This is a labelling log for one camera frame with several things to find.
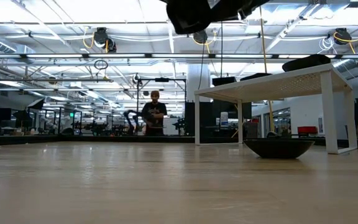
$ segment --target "desk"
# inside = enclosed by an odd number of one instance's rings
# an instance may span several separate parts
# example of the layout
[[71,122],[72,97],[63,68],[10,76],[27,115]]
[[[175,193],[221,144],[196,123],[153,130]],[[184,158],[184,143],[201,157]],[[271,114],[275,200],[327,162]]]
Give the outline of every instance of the desk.
[[[346,149],[338,149],[337,146],[333,92],[344,92],[345,95],[344,109],[349,136],[349,147]],[[352,87],[331,64],[195,91],[196,144],[200,145],[200,96],[237,103],[239,121],[242,121],[242,103],[315,94],[322,95],[327,152],[340,154],[357,149]],[[239,128],[239,144],[242,142],[242,128]]]

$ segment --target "floor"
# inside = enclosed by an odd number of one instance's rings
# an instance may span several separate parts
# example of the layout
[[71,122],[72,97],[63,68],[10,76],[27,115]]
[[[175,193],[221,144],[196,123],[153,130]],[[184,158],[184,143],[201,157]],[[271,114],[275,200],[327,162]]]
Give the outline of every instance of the floor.
[[298,160],[246,146],[0,146],[0,223],[358,223],[358,151]]

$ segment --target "man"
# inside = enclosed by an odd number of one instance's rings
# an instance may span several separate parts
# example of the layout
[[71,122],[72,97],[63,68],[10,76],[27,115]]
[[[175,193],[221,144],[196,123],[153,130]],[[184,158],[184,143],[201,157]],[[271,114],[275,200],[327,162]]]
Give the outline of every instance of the man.
[[152,101],[146,103],[142,110],[142,117],[145,120],[146,136],[163,136],[163,120],[164,115],[167,115],[167,107],[164,103],[159,103],[160,93],[158,91],[152,91]]

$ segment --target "black hanging object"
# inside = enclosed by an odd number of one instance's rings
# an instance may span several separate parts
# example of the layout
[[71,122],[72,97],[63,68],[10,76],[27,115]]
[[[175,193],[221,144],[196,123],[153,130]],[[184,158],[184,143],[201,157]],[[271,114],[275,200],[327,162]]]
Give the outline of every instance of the black hanging object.
[[161,0],[167,3],[167,14],[177,34],[194,34],[211,22],[245,19],[269,0],[220,0],[213,8],[208,0]]
[[201,30],[199,32],[195,32],[193,34],[194,41],[199,44],[205,44],[208,40],[208,35],[206,34],[205,30]]
[[342,40],[352,40],[352,36],[350,35],[350,33],[347,32],[346,28],[337,28],[335,31],[336,31],[336,34],[334,36],[335,44],[346,45],[348,43],[346,41],[338,40],[337,38]]

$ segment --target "black object on table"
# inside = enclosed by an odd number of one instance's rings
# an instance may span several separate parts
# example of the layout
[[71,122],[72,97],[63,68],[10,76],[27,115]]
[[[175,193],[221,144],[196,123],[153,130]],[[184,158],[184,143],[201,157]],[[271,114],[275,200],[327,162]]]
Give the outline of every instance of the black object on table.
[[314,144],[314,141],[246,139],[244,143],[262,158],[296,159],[305,153]]

